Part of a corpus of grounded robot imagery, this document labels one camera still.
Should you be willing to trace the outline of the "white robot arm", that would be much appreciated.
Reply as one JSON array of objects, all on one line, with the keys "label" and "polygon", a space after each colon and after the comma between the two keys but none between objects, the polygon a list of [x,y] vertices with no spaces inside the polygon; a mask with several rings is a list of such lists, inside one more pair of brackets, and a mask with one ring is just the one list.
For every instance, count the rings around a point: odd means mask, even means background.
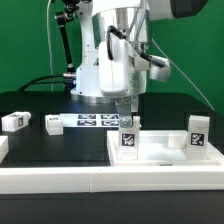
[{"label": "white robot arm", "polygon": [[150,23],[197,15],[208,0],[81,0],[83,59],[73,93],[91,102],[114,101],[122,128],[133,125],[138,96],[149,78],[166,81],[168,58],[146,52]]}]

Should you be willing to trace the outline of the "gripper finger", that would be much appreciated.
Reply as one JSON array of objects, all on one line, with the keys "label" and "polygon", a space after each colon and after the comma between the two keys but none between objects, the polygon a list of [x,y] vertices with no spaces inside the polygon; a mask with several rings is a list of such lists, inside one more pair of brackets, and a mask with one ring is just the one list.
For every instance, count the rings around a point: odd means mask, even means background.
[{"label": "gripper finger", "polygon": [[115,106],[119,115],[120,127],[130,128],[132,126],[131,98],[117,97],[115,99]]}]

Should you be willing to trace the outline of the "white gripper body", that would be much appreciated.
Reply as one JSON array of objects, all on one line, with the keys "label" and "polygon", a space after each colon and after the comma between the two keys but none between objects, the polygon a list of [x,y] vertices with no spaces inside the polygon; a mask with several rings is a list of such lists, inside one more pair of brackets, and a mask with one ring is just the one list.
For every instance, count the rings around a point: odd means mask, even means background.
[{"label": "white gripper body", "polygon": [[146,72],[135,68],[131,44],[111,35],[113,59],[108,58],[107,43],[99,45],[99,85],[103,96],[116,98],[142,94],[146,91]]}]

